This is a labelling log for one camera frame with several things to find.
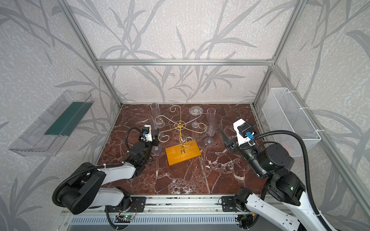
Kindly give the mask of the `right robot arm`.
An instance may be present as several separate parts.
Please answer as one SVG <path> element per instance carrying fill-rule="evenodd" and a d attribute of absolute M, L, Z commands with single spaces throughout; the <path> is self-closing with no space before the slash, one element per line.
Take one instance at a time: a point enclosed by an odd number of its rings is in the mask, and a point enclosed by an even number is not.
<path fill-rule="evenodd" d="M 314 202 L 308 153 L 298 134 L 277 130 L 256 136 L 247 122 L 238 126 L 236 133 L 236 138 L 229 139 L 220 131 L 225 147 L 240 152 L 256 176 L 266 179 L 260 196 L 245 187 L 238 190 L 234 196 L 238 210 L 253 212 L 284 231 L 335 230 Z M 291 171 L 294 159 L 280 143 L 269 141 L 264 150 L 256 144 L 257 140 L 272 135 L 289 135 L 298 141 L 303 153 L 305 182 Z"/>

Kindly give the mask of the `round wine glass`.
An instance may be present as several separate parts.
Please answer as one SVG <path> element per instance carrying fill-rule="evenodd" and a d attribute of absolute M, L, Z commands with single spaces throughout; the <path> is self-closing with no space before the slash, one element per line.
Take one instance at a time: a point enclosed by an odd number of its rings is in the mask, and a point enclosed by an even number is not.
<path fill-rule="evenodd" d="M 208 120 L 207 134 L 210 137 L 212 137 L 215 133 L 215 126 L 216 126 L 215 115 L 216 115 L 216 110 L 214 108 L 207 109 L 207 120 Z"/>

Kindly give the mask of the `clear wine glass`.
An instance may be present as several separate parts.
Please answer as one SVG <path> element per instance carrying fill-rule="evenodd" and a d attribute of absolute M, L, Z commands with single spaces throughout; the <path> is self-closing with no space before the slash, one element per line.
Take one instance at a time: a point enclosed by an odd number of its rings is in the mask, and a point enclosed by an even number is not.
<path fill-rule="evenodd" d="M 162 128 L 163 127 L 163 124 L 158 124 L 156 122 L 156 117 L 159 116 L 161 114 L 161 110 L 160 110 L 160 106 L 158 103 L 152 103 L 150 105 L 150 109 L 151 109 L 151 112 L 152 112 L 152 119 L 153 119 L 153 125 L 154 125 L 154 128 Z"/>
<path fill-rule="evenodd" d="M 200 106 L 192 106 L 189 109 L 189 113 L 192 115 L 192 120 L 191 120 L 192 128 L 198 128 L 199 123 L 197 119 L 202 115 L 203 109 Z"/>
<path fill-rule="evenodd" d="M 207 138 L 205 138 L 204 140 L 204 144 L 207 147 L 211 147 L 214 144 L 213 136 L 215 134 L 215 130 L 216 130 L 216 118 L 210 118 L 206 131 Z"/>
<path fill-rule="evenodd" d="M 152 136 L 155 139 L 162 139 L 164 137 L 164 134 L 162 132 L 162 128 L 164 128 L 165 123 L 157 124 L 154 120 L 151 121 L 151 126 L 152 126 Z"/>
<path fill-rule="evenodd" d="M 156 155 L 162 152 L 162 146 L 159 141 L 159 129 L 158 128 L 153 129 L 151 131 L 151 134 L 152 134 L 152 145 L 153 145 L 152 153 Z"/>

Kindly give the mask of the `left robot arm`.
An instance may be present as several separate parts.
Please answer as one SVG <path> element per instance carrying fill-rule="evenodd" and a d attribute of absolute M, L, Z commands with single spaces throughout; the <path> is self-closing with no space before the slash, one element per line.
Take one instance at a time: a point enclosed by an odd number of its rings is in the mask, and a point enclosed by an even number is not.
<path fill-rule="evenodd" d="M 81 164 L 57 186 L 52 195 L 53 203 L 67 208 L 74 215 L 103 206 L 128 209 L 132 204 L 130 193 L 122 188 L 105 188 L 104 185 L 138 177 L 145 170 L 152 147 L 158 145 L 157 136 L 152 139 L 143 136 L 129 151 L 128 159 L 120 164 Z"/>

